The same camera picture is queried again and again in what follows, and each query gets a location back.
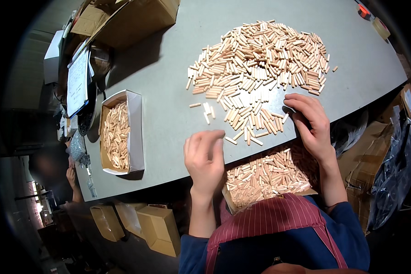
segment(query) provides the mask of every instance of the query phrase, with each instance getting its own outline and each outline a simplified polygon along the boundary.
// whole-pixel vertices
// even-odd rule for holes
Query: wrist
[[[204,194],[199,192],[195,186],[192,186],[190,189],[190,196],[192,197],[192,205],[201,206],[201,207],[208,207],[212,204],[213,200],[213,193],[211,194]]]
[[[320,167],[328,167],[330,166],[333,162],[337,162],[337,156],[335,153],[335,148],[331,145],[329,145],[328,149],[326,150],[326,153],[324,153],[321,157],[316,158],[318,164]]]

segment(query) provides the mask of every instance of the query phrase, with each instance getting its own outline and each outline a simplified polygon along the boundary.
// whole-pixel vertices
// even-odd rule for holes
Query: brown cardboard box
[[[393,126],[390,117],[393,107],[411,118],[411,85],[406,84],[385,109],[377,121],[370,123],[361,139],[348,151],[338,157],[343,183],[348,201],[358,215],[363,232],[367,231],[368,217],[372,202],[371,188],[379,168],[390,147]]]
[[[390,123],[393,116],[393,107],[399,106],[400,111],[405,111],[407,117],[411,118],[411,84],[406,84],[394,100],[386,107],[383,113],[376,119],[381,123]]]
[[[115,206],[126,230],[137,235],[140,238],[145,239],[145,235],[143,235],[140,222],[138,221],[137,210],[147,206],[147,204],[116,202]]]
[[[390,147],[391,124],[372,122],[361,139],[338,158],[348,201],[358,215],[363,232],[367,230],[375,176]]]
[[[129,169],[118,169],[108,158],[107,151],[103,146],[104,141],[104,124],[110,108],[115,107],[118,103],[126,101],[128,109],[128,123],[131,131],[128,133],[128,154]],[[145,160],[143,158],[143,139],[142,139],[142,96],[129,90],[122,90],[113,94],[102,102],[99,121],[100,135],[100,161],[103,171],[114,175],[125,175],[130,172],[145,169]]]
[[[116,49],[175,24],[180,0],[112,0],[113,5],[86,6],[71,32]]]
[[[137,215],[150,249],[172,257],[180,254],[180,234],[172,209],[145,206]]]
[[[300,196],[311,195],[311,194],[318,194],[318,192],[316,192],[313,189],[308,189],[306,191],[296,193],[296,195],[300,195]],[[230,210],[231,215],[234,215],[237,211],[242,209],[242,208],[236,207],[233,200],[231,199],[230,191],[228,191],[226,187],[222,188],[222,195],[224,196],[224,199],[228,205],[228,209]]]
[[[90,212],[102,237],[117,242],[125,236],[112,205],[95,205],[90,207]]]

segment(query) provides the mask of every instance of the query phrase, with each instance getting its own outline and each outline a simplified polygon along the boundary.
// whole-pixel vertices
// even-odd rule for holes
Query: wall
[[[71,12],[79,8],[82,2],[83,0],[53,0],[34,19],[27,35],[22,38],[10,70],[3,108],[40,108],[44,55],[55,32],[62,29]]]

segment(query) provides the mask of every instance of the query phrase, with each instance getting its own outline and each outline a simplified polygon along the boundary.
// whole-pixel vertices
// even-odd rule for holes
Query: blurred person
[[[46,190],[52,190],[58,205],[83,202],[73,159],[66,152],[70,142],[43,147],[29,157],[29,172]]]
[[[285,193],[259,201],[216,228],[213,195],[224,175],[223,130],[198,132],[184,144],[192,177],[189,234],[181,237],[179,273],[364,273],[369,247],[347,201],[330,124],[320,102],[286,94],[303,145],[319,163],[320,209],[310,196]]]

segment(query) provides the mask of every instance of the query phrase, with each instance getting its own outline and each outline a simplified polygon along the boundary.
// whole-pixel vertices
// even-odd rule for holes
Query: table surface
[[[85,138],[98,196],[92,197],[87,186],[87,171],[78,167],[77,176],[84,200],[123,194],[188,176],[184,167],[183,144],[195,132],[224,129],[229,137],[235,136],[236,132],[224,122],[226,112],[216,104],[216,100],[206,100],[204,94],[192,95],[192,86],[186,91],[187,68],[198,59],[202,47],[219,43],[220,36],[227,31],[242,23],[271,19],[299,32],[314,32],[326,45],[331,69],[338,66],[335,73],[330,70],[326,75],[326,86],[319,97],[330,121],[366,106],[407,79],[393,47],[382,40],[371,22],[359,17],[355,1],[210,0],[207,4],[199,0],[181,1],[177,23],[139,43],[137,48],[117,54],[109,75],[109,84],[111,79],[118,78],[119,81],[106,90],[107,97],[123,89],[143,96],[143,178],[127,180],[104,172],[100,163],[99,141],[91,143]],[[131,69],[136,65],[140,69]],[[264,107],[283,113],[284,94],[293,92],[308,95],[299,87],[292,89],[289,86],[286,91],[283,88],[273,89],[269,103]],[[210,117],[210,125],[204,119],[202,106],[188,107],[198,102],[209,102],[215,106],[216,119]],[[244,142],[233,145],[225,141],[225,163],[295,137],[294,124],[288,119],[283,133],[259,138],[263,146],[253,142],[250,146]]]

